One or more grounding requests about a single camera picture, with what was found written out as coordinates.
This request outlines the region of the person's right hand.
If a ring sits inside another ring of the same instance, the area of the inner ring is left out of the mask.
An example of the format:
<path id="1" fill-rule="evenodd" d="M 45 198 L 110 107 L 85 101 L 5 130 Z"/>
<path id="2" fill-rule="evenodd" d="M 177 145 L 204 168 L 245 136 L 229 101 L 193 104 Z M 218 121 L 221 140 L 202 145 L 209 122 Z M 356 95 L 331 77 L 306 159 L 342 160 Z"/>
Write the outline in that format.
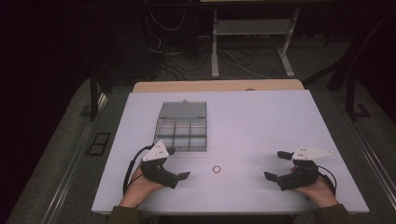
<path id="1" fill-rule="evenodd" d="M 321 176 L 318 177 L 314 184 L 292 189 L 292 191 L 303 194 L 317 208 L 326 208 L 338 204 L 329 185 Z"/>

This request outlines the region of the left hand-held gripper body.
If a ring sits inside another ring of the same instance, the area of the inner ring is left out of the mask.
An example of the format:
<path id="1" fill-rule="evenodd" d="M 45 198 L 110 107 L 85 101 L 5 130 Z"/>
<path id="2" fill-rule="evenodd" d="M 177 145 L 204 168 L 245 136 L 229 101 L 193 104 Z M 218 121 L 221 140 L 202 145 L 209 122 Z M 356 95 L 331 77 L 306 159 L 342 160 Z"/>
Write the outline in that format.
<path id="1" fill-rule="evenodd" d="M 141 171 L 145 178 L 168 188 L 174 189 L 179 176 L 167 171 L 163 165 L 171 155 L 162 140 L 159 140 L 143 157 Z"/>

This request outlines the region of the person's left hand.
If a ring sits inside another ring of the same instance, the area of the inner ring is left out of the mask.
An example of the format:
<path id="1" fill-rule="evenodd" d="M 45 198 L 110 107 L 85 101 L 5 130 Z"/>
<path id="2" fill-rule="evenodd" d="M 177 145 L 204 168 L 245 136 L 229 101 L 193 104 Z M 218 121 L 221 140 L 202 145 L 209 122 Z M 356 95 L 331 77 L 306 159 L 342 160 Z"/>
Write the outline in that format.
<path id="1" fill-rule="evenodd" d="M 137 168 L 134 171 L 131 182 L 120 201 L 120 206 L 137 208 L 151 193 L 162 188 L 163 185 L 145 178 L 141 169 Z"/>

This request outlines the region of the white metal table frame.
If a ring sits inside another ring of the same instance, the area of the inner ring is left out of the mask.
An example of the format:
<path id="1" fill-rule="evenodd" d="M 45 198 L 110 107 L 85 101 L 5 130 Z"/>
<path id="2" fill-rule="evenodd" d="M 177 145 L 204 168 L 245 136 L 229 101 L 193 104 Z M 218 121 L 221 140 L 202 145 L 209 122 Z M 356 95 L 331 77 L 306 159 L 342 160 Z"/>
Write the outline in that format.
<path id="1" fill-rule="evenodd" d="M 277 49 L 277 55 L 282 63 L 287 77 L 295 77 L 289 62 L 287 51 L 293 36 L 295 26 L 300 14 L 300 8 L 296 7 L 289 19 L 246 19 L 246 20 L 220 20 L 218 11 L 213 11 L 212 24 L 212 51 L 211 71 L 213 78 L 219 78 L 219 48 L 218 36 L 225 35 L 283 35 L 285 41 L 282 47 Z"/>

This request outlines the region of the black rectangular floor frame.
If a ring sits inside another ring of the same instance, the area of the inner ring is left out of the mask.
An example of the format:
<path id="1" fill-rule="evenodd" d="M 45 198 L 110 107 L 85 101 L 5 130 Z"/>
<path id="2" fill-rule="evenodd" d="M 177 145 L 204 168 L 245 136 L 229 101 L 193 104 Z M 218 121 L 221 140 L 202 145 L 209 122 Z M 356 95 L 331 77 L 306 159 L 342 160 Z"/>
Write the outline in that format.
<path id="1" fill-rule="evenodd" d="M 111 133 L 97 133 L 86 151 L 88 156 L 102 156 Z"/>

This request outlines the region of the black metal stand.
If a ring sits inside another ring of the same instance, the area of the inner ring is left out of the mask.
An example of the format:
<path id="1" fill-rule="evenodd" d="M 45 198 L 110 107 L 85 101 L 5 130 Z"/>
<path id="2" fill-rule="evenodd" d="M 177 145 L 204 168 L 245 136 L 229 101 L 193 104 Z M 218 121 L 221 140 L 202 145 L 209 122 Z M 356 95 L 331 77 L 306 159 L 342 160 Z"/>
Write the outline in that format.
<path id="1" fill-rule="evenodd" d="M 370 114 L 363 104 L 355 103 L 356 81 L 353 77 L 346 80 L 346 112 L 352 120 L 369 118 Z"/>

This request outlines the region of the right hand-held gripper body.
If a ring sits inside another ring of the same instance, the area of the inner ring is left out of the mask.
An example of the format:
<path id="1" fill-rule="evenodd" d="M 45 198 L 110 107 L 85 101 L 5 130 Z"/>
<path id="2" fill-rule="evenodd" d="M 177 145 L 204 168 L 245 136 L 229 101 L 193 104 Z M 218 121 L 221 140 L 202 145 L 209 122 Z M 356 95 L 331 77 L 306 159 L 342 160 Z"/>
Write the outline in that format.
<path id="1" fill-rule="evenodd" d="M 314 159 L 331 156 L 332 150 L 298 146 L 291 153 L 293 154 L 291 161 L 294 164 L 294 170 L 288 175 L 278 176 L 276 181 L 282 190 L 309 186 L 314 184 L 319 176 L 331 184 L 331 190 L 334 190 L 334 184 L 330 178 L 323 175 L 314 163 Z"/>

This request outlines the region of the clear plastic compartment box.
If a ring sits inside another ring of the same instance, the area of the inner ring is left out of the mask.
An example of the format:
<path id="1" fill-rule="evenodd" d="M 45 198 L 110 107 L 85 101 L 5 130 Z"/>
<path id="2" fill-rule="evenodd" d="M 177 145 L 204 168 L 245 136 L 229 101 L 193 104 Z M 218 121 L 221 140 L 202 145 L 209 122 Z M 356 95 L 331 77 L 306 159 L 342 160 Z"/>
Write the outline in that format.
<path id="1" fill-rule="evenodd" d="M 177 152 L 206 152 L 206 102 L 164 102 L 153 142 L 160 140 Z"/>

